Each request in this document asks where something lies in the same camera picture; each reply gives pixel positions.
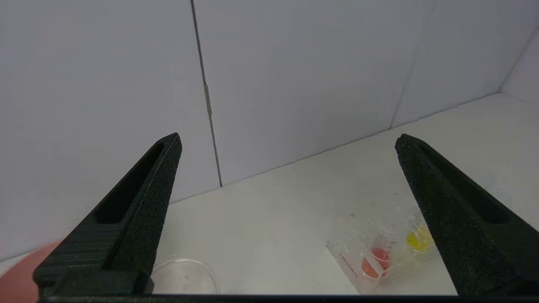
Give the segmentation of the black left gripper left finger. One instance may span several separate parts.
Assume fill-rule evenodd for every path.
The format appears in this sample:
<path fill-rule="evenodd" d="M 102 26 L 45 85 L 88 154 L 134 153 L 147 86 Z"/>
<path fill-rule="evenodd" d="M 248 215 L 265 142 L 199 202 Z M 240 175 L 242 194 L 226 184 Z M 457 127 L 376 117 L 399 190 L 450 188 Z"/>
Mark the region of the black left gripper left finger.
<path fill-rule="evenodd" d="M 34 270 L 39 297 L 127 297 L 151 291 L 181 152 L 177 133 L 151 146 Z"/>

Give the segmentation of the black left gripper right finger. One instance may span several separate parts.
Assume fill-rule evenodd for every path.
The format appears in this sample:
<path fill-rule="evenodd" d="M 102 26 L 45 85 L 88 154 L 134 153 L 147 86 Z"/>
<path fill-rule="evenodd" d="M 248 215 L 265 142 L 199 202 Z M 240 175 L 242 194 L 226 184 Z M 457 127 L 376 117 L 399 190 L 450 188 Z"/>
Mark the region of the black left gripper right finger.
<path fill-rule="evenodd" d="M 419 138 L 399 164 L 460 296 L 537 296 L 539 233 Z"/>

